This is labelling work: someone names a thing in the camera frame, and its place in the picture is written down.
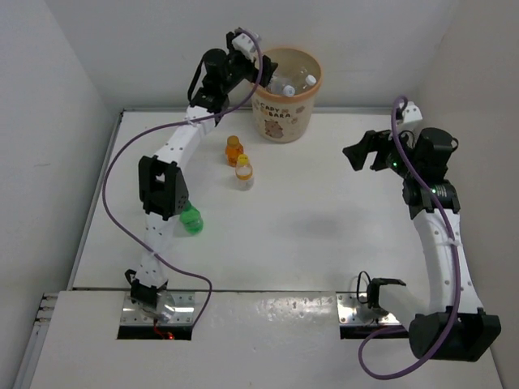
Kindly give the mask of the clear bottle orange blue label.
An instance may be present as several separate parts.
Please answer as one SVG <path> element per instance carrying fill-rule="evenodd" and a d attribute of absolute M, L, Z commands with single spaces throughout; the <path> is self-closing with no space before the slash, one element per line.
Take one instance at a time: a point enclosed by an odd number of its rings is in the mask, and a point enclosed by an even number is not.
<path fill-rule="evenodd" d="M 273 79 L 268 85 L 270 93 L 277 96 L 293 97 L 295 96 L 295 88 L 286 79 Z"/>

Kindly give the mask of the clear bottle blue label tall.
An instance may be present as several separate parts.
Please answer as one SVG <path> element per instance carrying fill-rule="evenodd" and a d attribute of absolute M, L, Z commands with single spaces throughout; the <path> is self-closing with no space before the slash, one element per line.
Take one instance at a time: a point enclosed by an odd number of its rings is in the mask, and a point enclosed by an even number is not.
<path fill-rule="evenodd" d="M 317 84 L 317 78 L 305 67 L 300 68 L 294 76 L 294 86 L 301 89 L 312 88 Z"/>

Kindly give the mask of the yellow cap small bottle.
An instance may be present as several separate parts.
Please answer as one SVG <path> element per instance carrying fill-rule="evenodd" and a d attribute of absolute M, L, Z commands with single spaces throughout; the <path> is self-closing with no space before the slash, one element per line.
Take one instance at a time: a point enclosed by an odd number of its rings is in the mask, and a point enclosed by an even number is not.
<path fill-rule="evenodd" d="M 249 190 L 254 184 L 254 171 L 250 158 L 246 154 L 241 154 L 237 158 L 235 166 L 235 177 L 237 178 L 240 190 Z"/>

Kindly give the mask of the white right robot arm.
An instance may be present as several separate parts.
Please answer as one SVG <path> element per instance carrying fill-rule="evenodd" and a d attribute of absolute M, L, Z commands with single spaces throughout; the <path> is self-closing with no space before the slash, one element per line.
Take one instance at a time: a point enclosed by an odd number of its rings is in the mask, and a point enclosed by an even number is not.
<path fill-rule="evenodd" d="M 392 314 L 407 330 L 416 358 L 434 348 L 452 318 L 453 327 L 435 348 L 433 359 L 476 362 L 498 337 L 501 325 L 498 316 L 485 312 L 470 278 L 460 236 L 461 206 L 455 187 L 445 177 L 458 141 L 434 127 L 422 130 L 413 143 L 409 132 L 401 132 L 401 146 L 426 183 L 421 186 L 390 136 L 390 130 L 369 130 L 358 143 L 345 147 L 343 153 L 359 171 L 373 152 L 372 170 L 391 169 L 402 177 L 402 197 L 422 244 L 430 297 L 424 303 L 402 280 L 373 278 L 360 305 L 373 315 Z"/>

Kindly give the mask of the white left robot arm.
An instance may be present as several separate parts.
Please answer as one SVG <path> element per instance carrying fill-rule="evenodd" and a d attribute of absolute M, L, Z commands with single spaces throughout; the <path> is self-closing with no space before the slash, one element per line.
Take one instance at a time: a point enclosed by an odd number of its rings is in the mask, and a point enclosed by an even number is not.
<path fill-rule="evenodd" d="M 264 55 L 263 67 L 254 57 L 239 51 L 210 49 L 204 54 L 188 88 L 186 124 L 179 126 L 153 156 L 143 156 L 138 165 L 139 199 L 146 214 L 145 254 L 131 281 L 131 298 L 150 310 L 159 310 L 161 293 L 168 279 L 157 259 L 171 243 L 170 233 L 178 216 L 190 205 L 183 175 L 187 162 L 202 138 L 216 128 L 229 107 L 229 93 L 244 79 L 268 86 L 278 64 Z"/>

